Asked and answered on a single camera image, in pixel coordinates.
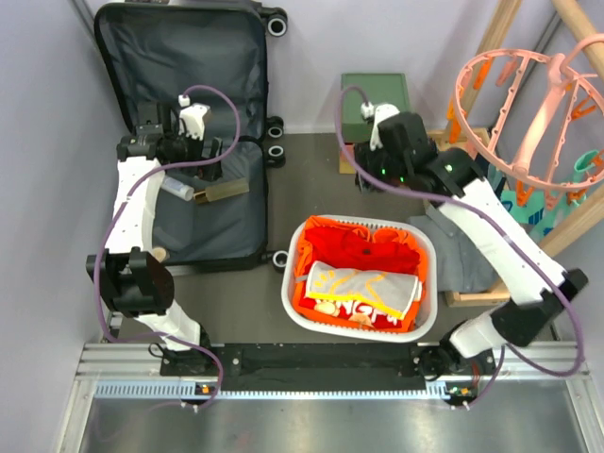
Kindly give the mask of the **beige garment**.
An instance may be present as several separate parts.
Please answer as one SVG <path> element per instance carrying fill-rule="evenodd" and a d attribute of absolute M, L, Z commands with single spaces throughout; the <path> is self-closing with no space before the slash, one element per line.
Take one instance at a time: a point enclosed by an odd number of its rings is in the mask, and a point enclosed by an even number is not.
<path fill-rule="evenodd" d="M 391 324 L 403 320 L 422 295 L 422 281 L 408 274 L 334 268 L 317 261 L 306 277 L 305 296 L 315 310 L 347 320 L 359 314 L 371 324 L 379 316 Z"/>

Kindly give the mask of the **brown glass bottle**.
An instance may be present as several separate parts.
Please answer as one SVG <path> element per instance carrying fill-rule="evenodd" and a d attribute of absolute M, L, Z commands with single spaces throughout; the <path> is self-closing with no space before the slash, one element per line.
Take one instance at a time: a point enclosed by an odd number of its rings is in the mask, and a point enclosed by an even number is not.
<path fill-rule="evenodd" d="M 249 183 L 245 178 L 239 178 L 213 184 L 193 194 L 193 201 L 197 205 L 217 202 L 230 197 L 249 192 Z"/>

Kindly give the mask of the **white plastic basin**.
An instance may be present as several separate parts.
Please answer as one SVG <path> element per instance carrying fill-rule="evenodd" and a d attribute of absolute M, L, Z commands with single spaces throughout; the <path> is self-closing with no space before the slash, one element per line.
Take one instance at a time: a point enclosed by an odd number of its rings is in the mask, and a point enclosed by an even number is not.
<path fill-rule="evenodd" d="M 434 247 L 430 241 L 430 239 L 419 229 L 397 222 L 389 222 L 384 220 L 377 219 L 368 219 L 368 218 L 360 218 L 360 217 L 348 217 L 348 216 L 321 216 L 327 217 L 328 219 L 333 219 L 336 221 L 346 222 L 346 223 L 359 223 L 363 226 L 369 227 L 372 231 L 380 228 L 380 227 L 393 227 L 398 229 L 407 229 L 410 231 L 411 235 L 414 239 L 419 242 L 419 245 L 424 247 L 427 250 L 428 257 L 430 259 L 430 265 L 428 268 L 428 277 L 425 283 L 426 289 L 426 298 L 424 299 L 424 303 L 419 309 L 416 319 L 415 319 L 415 329 L 409 333 L 403 333 L 401 335 L 396 335 L 394 333 L 386 333 L 386 332 L 378 332 L 378 333 L 369 333 L 364 332 L 360 329 L 355 328 L 343 328 L 337 329 L 336 327 L 331 327 L 327 325 L 323 325 L 321 323 L 313 323 L 310 320 L 305 319 L 302 315 L 298 314 L 294 308 L 290 305 L 293 296 L 294 296 L 294 259 L 297 257 L 297 253 L 295 251 L 294 240 L 298 239 L 300 233 L 302 231 L 303 225 L 306 223 L 304 221 L 295 231 L 292 236 L 288 258 L 285 265 L 284 270 L 284 278 L 281 288 L 281 298 L 282 305 L 287 312 L 287 314 L 294 320 L 299 326 L 326 334 L 343 336 L 348 338 L 369 340 L 369 341 L 378 341 L 378 342 L 390 342 L 390 343 L 411 343 L 419 340 L 423 335 L 425 335 L 436 319 L 436 314 L 438 310 L 438 302 L 437 302 L 437 285 L 436 285 L 436 255 Z"/>

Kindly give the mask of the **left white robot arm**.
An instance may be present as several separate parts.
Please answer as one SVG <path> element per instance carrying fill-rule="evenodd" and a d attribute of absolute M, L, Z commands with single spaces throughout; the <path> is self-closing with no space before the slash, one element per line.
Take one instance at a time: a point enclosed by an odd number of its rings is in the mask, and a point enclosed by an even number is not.
<path fill-rule="evenodd" d="M 114 226 L 101 254 L 87 258 L 106 307 L 149 327 L 165 342 L 169 360 L 181 359 L 200 375 L 213 365 L 205 331 L 175 300 L 170 272 L 152 254 L 156 205 L 164 165 L 202 158 L 210 107 L 183 101 L 180 111 L 163 103 L 139 105 L 139 124 L 116 146 L 118 192 Z"/>

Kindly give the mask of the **black and white suitcase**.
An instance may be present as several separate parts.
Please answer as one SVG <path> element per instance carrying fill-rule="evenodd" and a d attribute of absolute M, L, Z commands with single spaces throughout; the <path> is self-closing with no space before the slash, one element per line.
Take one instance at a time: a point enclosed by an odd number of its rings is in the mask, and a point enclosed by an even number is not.
<path fill-rule="evenodd" d="M 169 176 L 204 188 L 245 178 L 249 192 L 197 205 L 159 193 L 153 243 L 173 266 L 200 272 L 252 269 L 269 258 L 267 171 L 285 164 L 284 149 L 264 146 L 283 134 L 268 112 L 269 37 L 288 28 L 283 8 L 259 1 L 126 1 L 108 3 L 94 19 L 94 33 L 126 125 L 135 130 L 138 107 L 163 103 L 180 111 L 178 97 L 210 106 L 204 145 L 223 140 L 223 176 L 205 181 L 171 168 Z"/>

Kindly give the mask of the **red printed t-shirt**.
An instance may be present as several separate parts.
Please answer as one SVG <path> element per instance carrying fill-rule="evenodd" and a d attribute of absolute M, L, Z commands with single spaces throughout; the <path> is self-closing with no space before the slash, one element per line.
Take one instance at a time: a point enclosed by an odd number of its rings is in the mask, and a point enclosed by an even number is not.
<path fill-rule="evenodd" d="M 385 317 L 379 316 L 371 324 L 359 314 L 347 320 L 315 310 L 314 302 L 305 296 L 306 282 L 302 279 L 315 262 L 322 261 L 335 268 L 414 275 L 424 284 L 428 275 L 428 254 L 409 231 L 381 227 L 371 232 L 366 226 L 311 217 L 303 226 L 296 250 L 298 258 L 294 265 L 296 282 L 292 300 L 296 312 L 314 322 L 338 327 L 361 327 L 395 333 L 414 329 L 425 291 L 421 300 L 411 305 L 403 320 L 391 324 Z"/>

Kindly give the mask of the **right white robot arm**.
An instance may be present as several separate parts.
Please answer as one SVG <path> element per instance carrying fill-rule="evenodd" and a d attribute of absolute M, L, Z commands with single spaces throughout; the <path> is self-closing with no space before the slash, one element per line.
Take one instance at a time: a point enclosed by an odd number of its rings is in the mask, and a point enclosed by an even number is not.
<path fill-rule="evenodd" d="M 509 292 L 504 304 L 449 334 L 440 351 L 443 367 L 459 374 L 488 349 L 530 345 L 570 306 L 588 277 L 550 258 L 503 207 L 476 161 L 459 147 L 439 150 L 418 114 L 364 103 L 361 118 L 371 127 L 354 158 L 361 178 L 429 201 L 465 234 Z"/>

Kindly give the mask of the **white tube bottle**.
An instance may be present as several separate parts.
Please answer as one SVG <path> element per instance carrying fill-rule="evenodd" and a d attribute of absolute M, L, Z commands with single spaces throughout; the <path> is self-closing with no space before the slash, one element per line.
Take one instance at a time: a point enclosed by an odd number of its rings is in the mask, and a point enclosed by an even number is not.
<path fill-rule="evenodd" d="M 166 176 L 161 183 L 161 188 L 167 193 L 176 196 L 183 201 L 193 200 L 193 187 L 182 183 L 181 181 L 172 177 Z"/>

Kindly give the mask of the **orange garment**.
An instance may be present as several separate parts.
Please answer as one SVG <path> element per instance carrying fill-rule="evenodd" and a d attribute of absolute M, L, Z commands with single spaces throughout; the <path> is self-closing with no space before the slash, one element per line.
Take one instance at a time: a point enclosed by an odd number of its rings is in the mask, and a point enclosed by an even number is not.
<path fill-rule="evenodd" d="M 294 245 L 290 305 L 305 319 L 369 333 L 415 329 L 430 259 L 409 230 L 312 216 Z"/>

